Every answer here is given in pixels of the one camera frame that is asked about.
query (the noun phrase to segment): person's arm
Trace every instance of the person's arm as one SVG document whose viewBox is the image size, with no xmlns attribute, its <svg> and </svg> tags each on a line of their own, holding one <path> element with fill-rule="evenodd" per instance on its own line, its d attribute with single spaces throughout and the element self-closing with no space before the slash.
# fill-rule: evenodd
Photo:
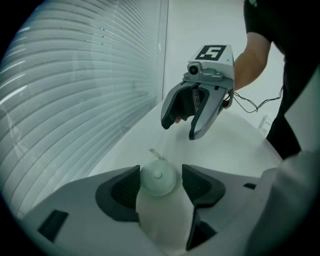
<svg viewBox="0 0 320 256">
<path fill-rule="evenodd" d="M 246 47 L 234 62 L 234 90 L 241 89 L 256 80 L 264 71 L 271 43 L 264 36 L 247 33 Z"/>
</svg>

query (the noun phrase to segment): black pants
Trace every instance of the black pants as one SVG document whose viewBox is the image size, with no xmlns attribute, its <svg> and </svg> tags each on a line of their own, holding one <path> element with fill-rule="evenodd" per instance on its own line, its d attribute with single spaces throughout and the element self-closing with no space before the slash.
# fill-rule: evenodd
<svg viewBox="0 0 320 256">
<path fill-rule="evenodd" d="M 271 129 L 266 139 L 271 143 L 282 159 L 299 153 L 300 146 L 294 132 L 291 130 L 287 120 L 284 117 L 283 102 L 280 105 L 279 112 L 274 119 Z"/>
</svg>

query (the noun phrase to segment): black sleeve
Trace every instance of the black sleeve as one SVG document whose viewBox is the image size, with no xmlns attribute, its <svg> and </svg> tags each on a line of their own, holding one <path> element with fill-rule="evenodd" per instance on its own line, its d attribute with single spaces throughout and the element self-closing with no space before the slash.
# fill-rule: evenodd
<svg viewBox="0 0 320 256">
<path fill-rule="evenodd" d="M 271 43 L 273 41 L 272 36 L 261 18 L 259 7 L 254 7 L 248 0 L 245 0 L 243 11 L 246 32 L 255 32 Z"/>
</svg>

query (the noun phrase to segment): white wall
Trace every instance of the white wall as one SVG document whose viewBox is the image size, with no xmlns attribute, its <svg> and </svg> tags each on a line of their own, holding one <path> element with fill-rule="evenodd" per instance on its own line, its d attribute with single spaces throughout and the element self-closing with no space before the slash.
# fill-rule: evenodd
<svg viewBox="0 0 320 256">
<path fill-rule="evenodd" d="M 244 0 L 169 0 L 167 43 L 164 71 L 165 97 L 178 84 L 187 70 L 188 59 L 204 44 L 230 44 L 234 59 L 247 43 L 243 12 Z M 256 105 L 278 96 L 282 86 L 284 57 L 272 44 L 268 64 L 263 74 L 238 93 Z M 254 107 L 241 100 L 249 111 Z M 266 103 L 259 112 L 246 113 L 235 101 L 230 111 L 258 128 L 263 116 L 273 120 L 280 100 Z"/>
</svg>

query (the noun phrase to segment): white bottle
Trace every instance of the white bottle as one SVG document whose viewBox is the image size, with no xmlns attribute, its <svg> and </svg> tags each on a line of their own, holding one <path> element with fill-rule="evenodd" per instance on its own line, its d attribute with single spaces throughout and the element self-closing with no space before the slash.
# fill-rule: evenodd
<svg viewBox="0 0 320 256">
<path fill-rule="evenodd" d="M 182 176 L 165 160 L 147 163 L 140 172 L 136 212 L 141 229 L 168 256 L 186 252 L 194 206 Z"/>
</svg>

